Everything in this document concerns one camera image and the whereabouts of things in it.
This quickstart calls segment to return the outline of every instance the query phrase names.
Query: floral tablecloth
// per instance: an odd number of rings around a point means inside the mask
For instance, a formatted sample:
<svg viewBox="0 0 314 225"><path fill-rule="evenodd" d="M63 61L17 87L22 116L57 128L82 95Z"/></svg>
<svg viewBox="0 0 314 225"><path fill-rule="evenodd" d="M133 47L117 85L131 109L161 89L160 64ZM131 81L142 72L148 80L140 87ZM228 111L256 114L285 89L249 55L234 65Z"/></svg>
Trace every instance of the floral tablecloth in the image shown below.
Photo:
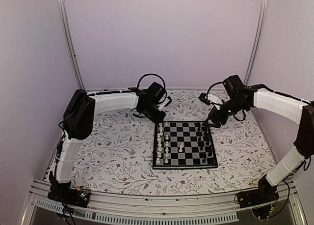
<svg viewBox="0 0 314 225"><path fill-rule="evenodd" d="M210 107L198 100L202 91L168 92L173 102L164 109L165 120L206 119ZM222 91L213 94L226 98ZM275 165L253 114L248 112L246 121L230 117L225 126L211 129L217 169L153 170L154 124L134 117L134 112L112 111L94 117L93 132L81 145L73 167L73 186L150 196L222 193L255 187Z"/></svg>

